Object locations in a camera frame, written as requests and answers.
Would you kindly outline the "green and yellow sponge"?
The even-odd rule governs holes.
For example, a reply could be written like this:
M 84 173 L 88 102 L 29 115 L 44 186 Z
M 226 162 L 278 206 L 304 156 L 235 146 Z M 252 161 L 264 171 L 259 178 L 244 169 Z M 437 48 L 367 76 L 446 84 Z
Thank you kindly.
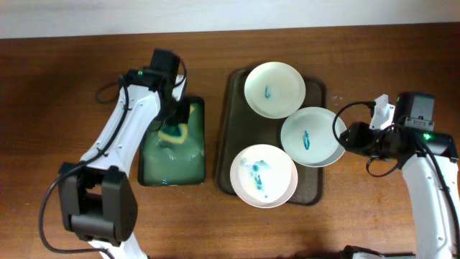
M 186 104 L 177 110 L 158 131 L 159 139 L 176 145 L 183 144 L 188 137 L 188 124 L 194 111 L 192 104 Z

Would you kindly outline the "white plate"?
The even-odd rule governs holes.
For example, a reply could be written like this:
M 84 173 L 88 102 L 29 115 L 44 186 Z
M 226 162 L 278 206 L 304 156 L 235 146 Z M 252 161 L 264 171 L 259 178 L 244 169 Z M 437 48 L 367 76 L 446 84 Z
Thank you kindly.
M 252 145 L 240 151 L 231 163 L 229 175 L 236 195 L 262 209 L 286 203 L 298 185 L 293 160 L 273 145 Z
M 340 118 L 324 108 L 297 110 L 283 123 L 280 140 L 284 151 L 306 167 L 321 168 L 335 163 L 345 153 L 336 138 L 346 130 Z
M 254 68 L 244 83 L 244 97 L 251 109 L 269 119 L 289 117 L 305 100 L 305 81 L 294 67 L 267 62 Z

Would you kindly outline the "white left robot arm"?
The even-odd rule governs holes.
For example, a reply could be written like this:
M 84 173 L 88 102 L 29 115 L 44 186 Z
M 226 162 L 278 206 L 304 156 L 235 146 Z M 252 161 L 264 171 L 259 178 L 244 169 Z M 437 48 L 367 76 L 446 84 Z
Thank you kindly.
M 65 230 L 103 258 L 146 258 L 134 235 L 138 205 L 129 182 L 134 155 L 148 127 L 180 111 L 186 74 L 150 68 L 119 79 L 114 110 L 78 163 L 61 165 L 58 189 Z

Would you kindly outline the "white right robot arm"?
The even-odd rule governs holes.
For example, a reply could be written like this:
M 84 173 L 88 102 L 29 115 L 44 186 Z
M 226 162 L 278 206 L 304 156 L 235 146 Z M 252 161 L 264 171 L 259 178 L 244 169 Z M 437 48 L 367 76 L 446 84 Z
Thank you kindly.
M 397 161 L 412 204 L 417 258 L 459 257 L 459 155 L 452 136 L 403 123 L 372 129 L 363 122 L 334 136 L 371 161 Z

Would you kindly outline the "black tray with soapy water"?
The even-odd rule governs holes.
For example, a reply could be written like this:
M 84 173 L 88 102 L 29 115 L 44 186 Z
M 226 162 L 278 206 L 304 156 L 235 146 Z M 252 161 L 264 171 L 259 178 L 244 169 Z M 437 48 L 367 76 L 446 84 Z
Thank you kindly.
M 205 102 L 201 97 L 186 99 L 195 107 L 183 144 L 162 141 L 158 131 L 165 124 L 155 120 L 139 146 L 137 180 L 143 186 L 196 185 L 206 178 Z

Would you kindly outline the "brown serving tray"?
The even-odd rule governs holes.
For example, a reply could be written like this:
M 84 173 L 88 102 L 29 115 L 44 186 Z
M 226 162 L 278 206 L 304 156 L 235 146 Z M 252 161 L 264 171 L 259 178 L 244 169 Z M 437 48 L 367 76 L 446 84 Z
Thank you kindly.
M 285 119 L 269 119 L 259 115 L 244 97 L 244 84 L 250 72 L 250 69 L 234 71 L 227 85 L 215 177 L 218 188 L 231 196 L 236 193 L 231 186 L 230 168 L 240 151 L 256 144 L 282 147 L 280 133 Z M 317 204 L 323 194 L 323 169 L 300 164 L 296 168 L 298 186 L 288 202 L 301 206 Z

